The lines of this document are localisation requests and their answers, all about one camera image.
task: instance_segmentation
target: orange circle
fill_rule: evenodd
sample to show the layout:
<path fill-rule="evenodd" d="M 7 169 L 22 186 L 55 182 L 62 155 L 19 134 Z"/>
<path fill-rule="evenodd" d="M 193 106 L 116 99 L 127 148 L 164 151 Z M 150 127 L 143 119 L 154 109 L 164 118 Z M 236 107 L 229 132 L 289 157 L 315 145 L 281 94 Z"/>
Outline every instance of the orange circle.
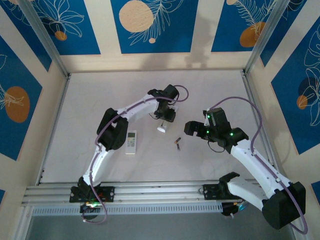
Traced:
<path fill-rule="evenodd" d="M 261 21 L 248 27 L 240 36 L 240 45 L 244 48 L 254 47 L 257 43 L 258 37 L 265 27 L 265 22 Z"/>
<path fill-rule="evenodd" d="M 63 31 L 56 31 L 54 33 L 54 36 L 56 37 L 56 39 L 58 39 L 60 41 L 67 40 L 67 34 L 65 34 Z"/>
<path fill-rule="evenodd" d="M 149 39 L 149 43 L 154 44 L 156 42 L 156 39 L 154 39 L 153 37 Z"/>
<path fill-rule="evenodd" d="M 298 108 L 300 108 L 301 110 L 305 109 L 308 105 L 307 97 L 304 95 L 299 96 L 298 99 L 296 100 L 296 104 Z"/>
<path fill-rule="evenodd" d="M 16 100 L 23 98 L 19 101 L 19 104 L 14 101 L 7 102 L 5 104 L 5 111 L 8 117 L 12 121 L 21 124 L 28 118 L 30 111 L 30 99 L 28 93 L 20 86 L 12 86 L 4 95 L 4 98 L 7 101 L 10 97 L 14 97 Z"/>

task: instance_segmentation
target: white table surface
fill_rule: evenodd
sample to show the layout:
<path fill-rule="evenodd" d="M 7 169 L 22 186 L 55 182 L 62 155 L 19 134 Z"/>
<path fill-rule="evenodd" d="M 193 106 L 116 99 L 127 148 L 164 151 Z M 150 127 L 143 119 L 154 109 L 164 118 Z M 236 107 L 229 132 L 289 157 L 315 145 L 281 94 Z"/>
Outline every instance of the white table surface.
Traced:
<path fill-rule="evenodd" d="M 150 116 L 129 125 L 129 130 L 137 130 L 136 154 L 126 155 L 125 146 L 117 150 L 103 181 L 217 180 L 232 171 L 252 179 L 247 169 L 227 152 L 215 153 L 205 140 L 184 133 L 186 122 L 204 122 L 202 111 L 218 101 L 230 96 L 247 98 L 241 72 L 172 70 L 72 74 L 41 182 L 77 182 L 93 157 L 96 131 L 106 109 L 126 107 L 149 90 L 162 90 L 168 84 L 184 85 L 190 92 L 187 101 L 177 103 L 179 110 L 168 132 L 159 132 L 161 120 Z M 178 90 L 181 99 L 184 98 L 185 91 Z M 232 99 L 220 106 L 231 127 L 240 127 L 250 138 L 254 135 L 257 126 L 248 103 Z M 180 152 L 174 144 L 178 137 L 181 137 Z M 216 143 L 211 146 L 220 150 Z M 259 137 L 255 146 L 266 156 Z"/>

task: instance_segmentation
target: metal bar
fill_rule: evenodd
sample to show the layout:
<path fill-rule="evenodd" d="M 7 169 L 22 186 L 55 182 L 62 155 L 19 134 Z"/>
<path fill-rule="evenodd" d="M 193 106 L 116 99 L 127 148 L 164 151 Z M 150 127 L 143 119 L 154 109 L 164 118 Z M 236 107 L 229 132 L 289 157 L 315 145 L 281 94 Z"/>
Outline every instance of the metal bar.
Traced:
<path fill-rule="evenodd" d="M 198 203 L 206 202 L 204 195 L 199 193 L 203 184 L 217 184 L 218 181 L 193 182 L 125 182 L 108 183 L 115 187 L 113 203 L 108 204 L 163 204 L 163 203 Z M 71 184 L 41 184 L 26 188 L 23 206 L 70 205 Z"/>
<path fill-rule="evenodd" d="M 256 93 L 256 89 L 255 89 L 255 85 L 254 85 L 254 82 L 253 82 L 253 79 L 251 77 L 250 74 L 245 74 L 245 81 L 247 82 L 247 85 L 248 85 L 248 90 L 251 92 L 251 95 L 253 97 L 253 99 L 255 100 L 257 106 L 259 109 L 262 108 L 262 104 L 258 98 L 258 96 L 255 96 L 254 93 Z M 284 176 L 286 176 L 285 174 L 285 171 L 282 167 L 281 164 L 279 164 L 279 156 L 275 154 L 275 151 L 276 150 L 276 146 L 273 142 L 270 141 L 270 134 L 269 134 L 269 131 L 268 131 L 268 128 L 266 126 L 264 126 L 263 128 L 263 132 L 264 132 L 264 135 L 266 137 L 266 142 L 267 142 L 267 147 L 272 155 L 272 158 L 273 158 L 273 165 L 274 167 L 280 171 L 281 174 L 283 174 Z"/>
<path fill-rule="evenodd" d="M 50 58 L 55 62 L 62 75 L 68 77 L 69 73 L 60 58 L 60 54 L 45 26 L 42 24 L 36 10 L 33 8 L 32 3 L 28 0 L 17 0 L 17 3 Z"/>
<path fill-rule="evenodd" d="M 52 141 L 53 141 L 54 136 L 55 136 L 55 132 L 56 132 L 56 129 L 57 129 L 58 121 L 59 121 L 59 118 L 60 118 L 60 113 L 61 113 L 62 107 L 64 105 L 64 101 L 65 101 L 65 98 L 66 98 L 66 94 L 67 94 L 67 90 L 68 90 L 68 86 L 69 86 L 69 82 L 70 82 L 70 77 L 71 77 L 71 75 L 68 76 L 68 78 L 66 79 L 66 81 L 64 83 L 63 91 L 62 91 L 62 94 L 61 94 L 61 97 L 60 97 L 59 106 L 58 106 L 58 108 L 56 110 L 55 117 L 54 117 L 54 122 L 53 122 L 52 129 L 51 129 L 51 132 L 50 132 L 49 142 L 45 147 L 45 150 L 44 150 L 44 153 L 43 153 L 43 157 L 42 157 L 42 160 L 41 160 L 41 165 L 40 165 L 39 172 L 38 172 L 38 176 L 36 178 L 36 185 L 40 184 L 41 177 L 42 177 L 42 174 L 44 172 L 44 165 L 46 163 L 46 159 L 47 159 L 47 156 L 48 156 Z"/>
<path fill-rule="evenodd" d="M 106 205 L 108 215 L 146 215 L 146 214 L 192 214 L 192 213 L 221 213 L 220 202 L 189 202 L 165 204 L 126 204 Z M 38 216 L 80 216 L 79 206 L 38 206 L 33 211 Z M 90 215 L 104 215 L 104 211 L 96 209 Z"/>
<path fill-rule="evenodd" d="M 251 89 L 251 84 L 252 83 L 251 84 L 249 83 L 249 81 L 248 81 L 246 75 L 244 74 L 244 72 L 242 72 L 241 75 L 242 75 L 243 84 L 244 84 L 244 87 L 245 87 L 245 90 L 246 90 L 246 93 L 247 93 L 247 96 L 248 96 L 249 100 L 251 102 L 253 102 L 258 107 L 258 109 L 262 109 L 261 103 L 254 96 L 254 94 L 252 92 L 252 89 Z M 251 109 L 252 109 L 252 112 L 253 112 L 253 116 L 254 116 L 254 120 L 255 120 L 256 126 L 258 127 L 259 123 L 260 123 L 259 115 L 258 115 L 256 110 L 252 106 L 251 106 Z M 260 131 L 260 137 L 261 137 L 261 140 L 262 140 L 262 143 L 263 143 L 264 150 L 265 150 L 266 155 L 267 155 L 267 160 L 269 161 L 269 163 L 271 163 L 273 165 L 274 162 L 275 162 L 275 156 L 274 156 L 274 152 L 273 152 L 273 150 L 271 148 L 269 139 L 267 137 L 267 134 L 266 134 L 266 131 L 265 131 L 265 126 L 263 124 L 262 124 L 262 128 L 261 128 L 261 131 Z"/>
<path fill-rule="evenodd" d="M 251 183 L 256 183 L 255 179 L 246 179 Z M 162 186 L 192 186 L 192 185 L 204 185 L 204 184 L 218 184 L 219 180 L 196 180 L 196 181 L 132 181 L 132 182 L 102 182 L 102 187 L 162 187 Z M 76 182 L 61 182 L 61 183 L 41 183 L 39 186 L 28 186 L 27 189 L 40 189 L 40 188 L 71 188 L 76 186 Z"/>
<path fill-rule="evenodd" d="M 11 236 L 12 240 L 26 239 L 33 211 L 33 206 L 22 206 L 20 208 L 19 219 Z"/>
<path fill-rule="evenodd" d="M 267 45 L 268 40 L 270 39 L 272 33 L 274 32 L 282 14 L 286 10 L 290 0 L 274 0 L 276 1 L 272 12 L 268 20 L 265 23 L 265 26 L 256 41 L 255 46 L 253 47 L 252 54 L 245 65 L 244 72 L 246 74 L 250 73 L 253 65 L 260 57 L 262 51 L 264 50 L 265 46 Z"/>

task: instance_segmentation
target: white remote control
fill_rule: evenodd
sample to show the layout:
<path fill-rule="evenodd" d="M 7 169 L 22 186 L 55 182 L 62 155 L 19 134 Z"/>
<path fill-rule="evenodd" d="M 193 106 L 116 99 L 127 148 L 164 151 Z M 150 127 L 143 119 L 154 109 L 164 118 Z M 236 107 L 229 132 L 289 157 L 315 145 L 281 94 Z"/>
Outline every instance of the white remote control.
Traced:
<path fill-rule="evenodd" d="M 125 154 L 136 154 L 137 131 L 126 133 Z"/>

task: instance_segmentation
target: metal frame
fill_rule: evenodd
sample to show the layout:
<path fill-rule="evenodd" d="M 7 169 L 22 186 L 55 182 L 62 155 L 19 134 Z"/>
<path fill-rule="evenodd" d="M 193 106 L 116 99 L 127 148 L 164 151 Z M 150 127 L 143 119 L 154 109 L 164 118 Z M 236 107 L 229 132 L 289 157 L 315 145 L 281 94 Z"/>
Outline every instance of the metal frame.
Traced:
<path fill-rule="evenodd" d="M 26 19 L 29 21 L 31 27 L 43 44 L 44 48 L 48 52 L 49 56 L 57 64 L 60 72 L 64 76 L 66 76 L 66 82 L 64 85 L 63 93 L 61 94 L 59 106 L 57 108 L 49 143 L 45 150 L 41 168 L 37 177 L 37 186 L 29 186 L 26 188 L 22 201 L 20 218 L 12 238 L 25 239 L 31 221 L 31 216 L 33 214 L 37 216 L 48 216 L 57 214 L 59 214 L 60 216 L 66 216 L 70 214 L 78 215 L 76 209 L 79 209 L 80 204 L 69 203 L 69 197 L 71 193 L 70 188 L 71 186 L 75 186 L 76 183 L 40 184 L 43 173 L 43 165 L 46 161 L 48 151 L 55 135 L 57 122 L 59 120 L 60 112 L 67 93 L 70 75 L 63 64 L 53 41 L 51 40 L 43 24 L 41 23 L 41 20 L 39 19 L 36 11 L 33 9 L 31 3 L 28 0 L 17 1 L 19 3 L 19 7 L 24 13 Z M 272 32 L 274 31 L 289 2 L 290 0 L 283 0 L 276 3 L 273 11 L 270 14 L 270 17 L 267 20 L 266 27 L 263 29 L 255 47 L 253 48 L 252 54 L 242 73 L 243 84 L 245 86 L 248 98 L 250 101 L 255 103 L 258 108 L 261 107 L 261 104 L 258 100 L 259 98 L 255 95 L 253 80 L 251 79 L 249 73 L 254 63 L 259 58 L 262 50 L 266 46 Z M 258 125 L 258 114 L 253 109 L 252 111 L 254 113 L 256 124 Z M 277 162 L 277 159 L 279 158 L 275 156 L 275 153 L 273 152 L 275 146 L 269 141 L 268 130 L 265 130 L 264 126 L 262 127 L 260 134 L 264 145 L 264 150 L 267 154 L 267 159 L 276 169 L 278 169 L 281 173 L 284 173 L 281 165 Z M 217 183 L 218 181 L 216 180 L 181 182 L 109 182 L 103 183 L 102 186 L 115 187 L 114 202 L 107 204 L 107 207 L 109 208 L 111 213 L 114 210 L 115 214 L 132 214 L 132 212 L 130 212 L 131 209 L 132 211 L 134 211 L 134 214 L 136 214 L 138 213 L 137 209 L 140 209 L 140 207 L 142 207 L 142 209 L 144 207 L 152 207 L 152 209 L 160 207 L 157 208 L 157 211 L 147 211 L 148 214 L 154 214 L 167 211 L 168 209 L 166 207 L 168 207 L 169 205 L 170 207 L 173 207 L 173 211 L 169 211 L 169 213 L 175 213 L 175 211 L 178 211 L 179 213 L 189 213 L 190 211 L 219 212 L 221 210 L 219 207 L 221 206 L 221 201 L 207 201 L 204 199 L 204 195 L 199 192 L 199 189 L 203 184 Z M 224 200 L 223 202 L 233 202 L 233 200 Z"/>
<path fill-rule="evenodd" d="M 269 18 L 265 23 L 265 27 L 263 28 L 258 40 L 256 41 L 255 46 L 253 47 L 252 54 L 245 65 L 245 68 L 244 68 L 245 74 L 250 73 L 255 62 L 260 57 L 262 51 L 264 50 L 266 44 L 268 43 L 269 38 L 274 32 L 280 18 L 282 17 L 282 14 L 288 7 L 288 4 L 290 1 L 291 0 L 279 0 L 275 3 Z"/>
<path fill-rule="evenodd" d="M 61 74 L 63 74 L 67 78 L 69 76 L 69 73 L 60 58 L 60 54 L 54 42 L 50 38 L 45 26 L 42 24 L 34 7 L 28 0 L 17 0 L 17 3 L 19 4 L 19 8 L 21 9 L 25 18 L 28 20 L 30 26 L 32 27 L 38 39 L 40 40 L 44 49 L 49 54 L 52 61 L 55 62 Z"/>
<path fill-rule="evenodd" d="M 52 125 L 52 129 L 50 131 L 50 139 L 49 139 L 49 142 L 48 142 L 48 144 L 47 144 L 47 146 L 45 147 L 45 150 L 44 150 L 44 154 L 43 154 L 43 157 L 42 157 L 42 160 L 41 160 L 41 165 L 40 165 L 40 168 L 39 168 L 40 171 L 38 172 L 38 175 L 36 177 L 36 184 L 35 185 L 39 185 L 40 182 L 41 182 L 42 174 L 44 172 L 44 164 L 46 162 L 46 159 L 47 159 L 47 156 L 48 156 L 52 141 L 53 141 L 54 136 L 55 136 L 55 132 L 56 132 L 56 129 L 57 129 L 57 124 L 58 124 L 58 121 L 59 121 L 59 118 L 60 118 L 60 113 L 61 113 L 64 101 L 65 101 L 65 98 L 66 98 L 67 90 L 68 90 L 68 87 L 69 87 L 70 77 L 71 77 L 71 74 L 67 77 L 67 79 L 66 79 L 66 81 L 64 83 L 64 86 L 63 86 L 63 91 L 62 91 L 61 96 L 60 96 L 59 106 L 58 106 L 58 108 L 56 110 L 55 117 L 54 117 L 54 122 L 53 122 L 53 125 Z"/>

